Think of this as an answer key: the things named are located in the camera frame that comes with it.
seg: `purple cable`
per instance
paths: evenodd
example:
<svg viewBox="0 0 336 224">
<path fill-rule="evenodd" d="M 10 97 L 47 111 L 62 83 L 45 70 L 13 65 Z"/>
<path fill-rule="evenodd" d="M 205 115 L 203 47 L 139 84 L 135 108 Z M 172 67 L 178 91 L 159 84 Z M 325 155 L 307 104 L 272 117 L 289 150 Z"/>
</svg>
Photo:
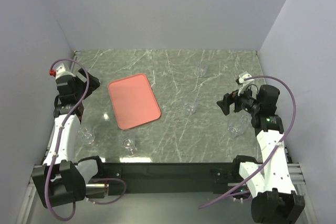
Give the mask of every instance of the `purple cable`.
<svg viewBox="0 0 336 224">
<path fill-rule="evenodd" d="M 118 179 L 118 178 L 99 178 L 99 179 L 93 179 L 93 181 L 118 181 L 118 182 L 121 182 L 123 185 L 124 185 L 124 190 L 122 191 L 121 195 L 112 200 L 112 201 L 108 201 L 108 202 L 97 202 L 97 201 L 94 201 L 92 199 L 89 199 L 90 202 L 94 203 L 94 204 L 97 204 L 97 205 L 108 205 L 108 204 L 112 204 L 116 201 L 118 201 L 119 199 L 121 199 L 122 196 L 124 196 L 124 194 L 126 193 L 126 189 L 127 189 L 127 185 L 125 183 L 125 181 L 121 180 L 121 179 Z"/>
<path fill-rule="evenodd" d="M 66 117 L 64 118 L 63 122 L 62 122 L 62 127 L 59 128 L 58 130 L 58 135 L 57 135 L 57 140 L 56 140 L 56 147 L 55 147 L 55 153 L 57 154 L 58 153 L 58 150 L 59 150 L 59 145 L 60 145 L 60 142 L 61 142 L 61 137 L 62 137 L 62 131 L 63 131 L 63 127 L 65 125 L 65 123 L 67 122 L 67 120 L 69 119 L 69 117 L 71 116 L 71 114 L 75 111 L 75 109 L 81 104 L 81 102 L 83 101 L 84 97 L 86 96 L 86 94 L 88 93 L 88 90 L 89 90 L 89 74 L 88 72 L 86 71 L 86 69 L 84 68 L 84 66 L 82 64 L 80 64 L 79 62 L 75 61 L 75 60 L 72 60 L 72 59 L 59 59 L 59 60 L 56 60 L 53 64 L 51 64 L 51 67 L 50 69 L 52 70 L 54 65 L 60 61 L 64 61 L 64 60 L 67 60 L 67 61 L 72 61 L 76 64 L 78 64 L 84 71 L 85 73 L 85 77 L 87 79 L 87 82 L 86 82 L 86 87 L 85 87 L 85 91 L 82 95 L 82 97 L 79 99 L 79 101 L 75 104 L 75 106 L 73 106 L 73 108 L 69 111 L 69 113 L 66 115 Z M 57 213 L 55 213 L 55 211 L 53 210 L 52 206 L 51 206 L 51 203 L 50 203 L 50 200 L 49 200 L 49 182 L 50 182 L 50 177 L 51 177 L 51 171 L 53 170 L 53 166 L 56 162 L 56 158 L 57 158 L 57 155 L 54 155 L 51 159 L 51 163 L 50 163 L 50 167 L 49 167 L 49 170 L 48 170 L 48 173 L 47 173 L 47 178 L 46 178 L 46 183 L 45 183 L 45 187 L 44 187 L 44 198 L 45 198 L 45 201 L 46 201 L 46 205 L 47 205 L 47 208 L 49 209 L 49 211 L 51 212 L 51 214 L 58 220 L 61 220 L 61 221 L 68 221 L 70 220 L 74 215 L 75 215 L 75 211 L 76 211 L 76 203 L 73 202 L 72 204 L 72 213 L 69 217 L 61 217 L 59 216 Z"/>
<path fill-rule="evenodd" d="M 248 81 L 250 79 L 258 79 L 258 78 L 268 78 L 268 79 L 272 79 L 272 80 L 276 80 L 278 82 L 280 82 L 289 92 L 290 97 L 292 98 L 292 103 L 293 103 L 293 115 L 292 115 L 292 120 L 289 124 L 289 127 L 287 129 L 287 131 L 283 134 L 282 138 L 279 140 L 279 143 L 283 142 L 285 140 L 285 138 L 288 136 L 289 132 L 291 131 L 291 129 L 293 128 L 294 125 L 294 121 L 295 121 L 295 116 L 296 116 L 296 103 L 295 103 L 295 98 L 294 95 L 292 93 L 292 91 L 290 90 L 290 88 L 287 86 L 287 84 L 285 84 L 283 81 L 281 81 L 280 79 L 273 77 L 273 76 L 252 76 L 249 78 L 244 79 L 245 81 Z M 273 157 L 274 153 L 277 151 L 278 149 L 278 145 L 276 145 L 274 147 L 274 149 L 271 151 L 271 153 L 269 154 L 269 156 L 267 157 L 267 159 L 264 161 L 264 163 L 262 165 L 260 165 L 260 167 L 258 169 L 256 169 L 250 176 L 248 176 L 247 178 L 245 178 L 242 182 L 240 182 L 238 185 L 236 185 L 235 187 L 231 188 L 229 191 L 227 191 L 226 193 L 224 193 L 223 195 L 210 200 L 209 202 L 201 205 L 198 207 L 198 209 L 203 209 L 206 207 L 211 206 L 214 203 L 217 203 L 218 201 L 225 199 L 227 197 L 231 197 L 230 193 L 232 193 L 233 191 L 237 190 L 240 186 L 242 186 L 243 184 L 245 184 L 246 182 L 248 182 L 251 178 L 253 178 L 258 172 L 260 172 L 266 165 L 267 163 L 271 160 L 271 158 Z"/>
</svg>

